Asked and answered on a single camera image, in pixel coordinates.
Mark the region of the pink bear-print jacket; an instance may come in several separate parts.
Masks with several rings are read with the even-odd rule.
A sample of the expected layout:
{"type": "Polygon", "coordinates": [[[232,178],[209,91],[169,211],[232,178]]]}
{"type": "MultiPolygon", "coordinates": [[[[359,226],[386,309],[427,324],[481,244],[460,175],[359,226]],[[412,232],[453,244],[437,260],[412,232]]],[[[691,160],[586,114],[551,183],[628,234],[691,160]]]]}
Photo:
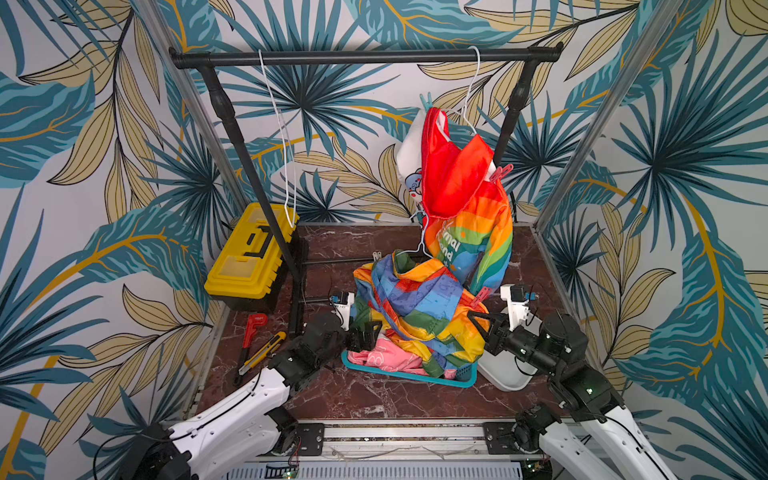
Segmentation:
{"type": "Polygon", "coordinates": [[[399,337],[380,336],[372,350],[349,351],[347,359],[354,365],[371,367],[387,373],[406,373],[455,380],[457,369],[439,360],[426,345],[399,337]]]}

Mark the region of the rainbow striped jacket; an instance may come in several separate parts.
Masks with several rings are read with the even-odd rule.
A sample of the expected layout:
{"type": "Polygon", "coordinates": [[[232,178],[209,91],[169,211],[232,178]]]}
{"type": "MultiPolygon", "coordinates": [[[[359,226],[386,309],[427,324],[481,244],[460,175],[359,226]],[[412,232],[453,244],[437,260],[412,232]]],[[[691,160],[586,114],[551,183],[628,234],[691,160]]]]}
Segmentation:
{"type": "Polygon", "coordinates": [[[422,342],[457,370],[476,363],[485,342],[467,313],[485,313],[486,307],[473,310],[475,296],[440,261],[394,260],[392,254],[354,271],[357,292],[350,328],[381,321],[379,337],[422,342]]]}

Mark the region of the light blue wire hanger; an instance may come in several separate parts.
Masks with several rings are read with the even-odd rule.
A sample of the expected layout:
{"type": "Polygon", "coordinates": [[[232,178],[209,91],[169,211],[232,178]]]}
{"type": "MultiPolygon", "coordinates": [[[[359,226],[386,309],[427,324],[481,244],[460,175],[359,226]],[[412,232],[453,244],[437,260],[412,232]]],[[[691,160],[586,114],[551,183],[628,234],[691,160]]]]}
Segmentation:
{"type": "Polygon", "coordinates": [[[408,258],[417,263],[430,260],[433,258],[433,255],[429,252],[429,249],[426,246],[426,228],[429,225],[429,215],[426,213],[421,203],[417,204],[416,211],[411,215],[411,219],[417,220],[419,228],[418,244],[412,249],[396,250],[392,254],[392,257],[394,260],[408,258]]]}

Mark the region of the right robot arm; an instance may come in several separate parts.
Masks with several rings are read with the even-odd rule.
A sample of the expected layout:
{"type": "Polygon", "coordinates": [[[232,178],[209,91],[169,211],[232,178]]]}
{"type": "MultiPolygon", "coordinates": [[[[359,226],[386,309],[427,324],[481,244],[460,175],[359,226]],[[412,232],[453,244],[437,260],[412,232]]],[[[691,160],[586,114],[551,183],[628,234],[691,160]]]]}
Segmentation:
{"type": "Polygon", "coordinates": [[[671,479],[673,471],[637,425],[611,382],[586,361],[587,336],[569,315],[544,319],[538,332],[510,327],[505,314],[472,312],[487,352],[508,352],[545,376],[561,410],[608,455],[604,462],[561,417],[538,404],[512,422],[483,425],[489,454],[544,454],[576,479],[671,479]]]}

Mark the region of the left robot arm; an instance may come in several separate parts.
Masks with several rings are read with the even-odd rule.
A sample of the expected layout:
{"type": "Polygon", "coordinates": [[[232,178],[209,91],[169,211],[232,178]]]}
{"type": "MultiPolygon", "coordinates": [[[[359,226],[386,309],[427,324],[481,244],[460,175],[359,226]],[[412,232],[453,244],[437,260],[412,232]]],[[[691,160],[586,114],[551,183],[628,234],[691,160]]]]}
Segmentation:
{"type": "Polygon", "coordinates": [[[218,479],[246,460],[299,442],[284,408],[345,351],[375,347],[380,320],[344,324],[334,313],[313,317],[253,379],[204,412],[170,427],[145,428],[118,467],[119,479],[218,479]]]}

